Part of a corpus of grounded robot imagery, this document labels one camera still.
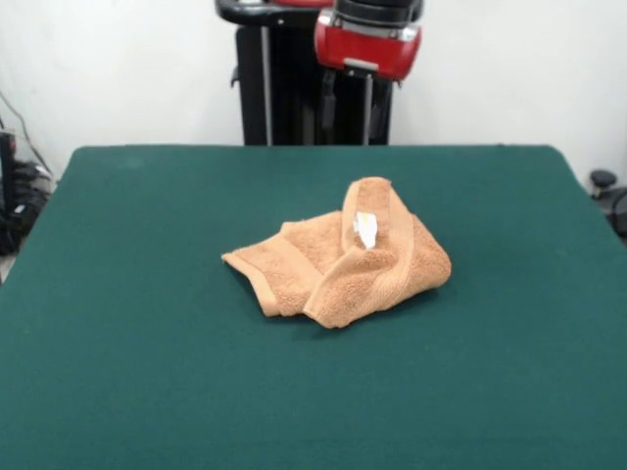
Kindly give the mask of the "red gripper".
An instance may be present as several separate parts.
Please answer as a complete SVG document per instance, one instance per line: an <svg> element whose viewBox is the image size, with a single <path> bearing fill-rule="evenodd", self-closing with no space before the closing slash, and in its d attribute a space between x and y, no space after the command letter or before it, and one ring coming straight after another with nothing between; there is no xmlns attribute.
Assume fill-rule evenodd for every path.
<svg viewBox="0 0 627 470"><path fill-rule="evenodd" d="M330 8L316 20L313 42L318 61L338 71L370 73L386 80L373 82L372 136L381 137L386 128L391 81L410 74L422 39L419 22L405 27L365 25L342 19ZM321 126L333 126L336 109L335 71L326 71L321 84Z"/></svg>

